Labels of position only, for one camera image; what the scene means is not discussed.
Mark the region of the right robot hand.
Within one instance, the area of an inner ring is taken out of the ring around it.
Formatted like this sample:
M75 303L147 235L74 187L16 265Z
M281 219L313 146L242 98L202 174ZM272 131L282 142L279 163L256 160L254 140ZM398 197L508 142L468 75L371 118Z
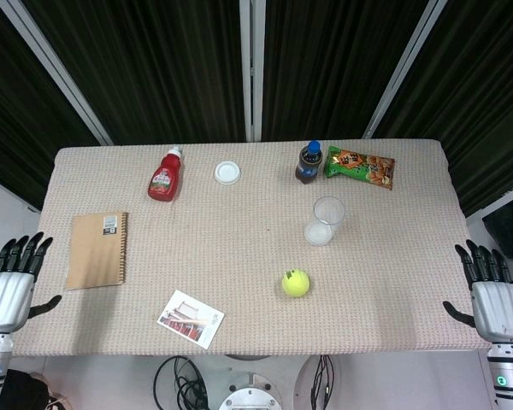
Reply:
M472 314L462 313L450 302L442 302L456 321L477 331L484 340L513 343L513 279L505 258L496 249L487 249L467 240L455 250L463 265Z

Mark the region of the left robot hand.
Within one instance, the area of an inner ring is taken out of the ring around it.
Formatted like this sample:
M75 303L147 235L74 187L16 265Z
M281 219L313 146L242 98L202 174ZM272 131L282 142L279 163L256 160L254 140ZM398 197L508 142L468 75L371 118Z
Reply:
M0 334L22 328L29 319L54 309L62 300L55 295L40 305L32 305L38 276L52 237L37 232L33 237L12 238L0 250Z

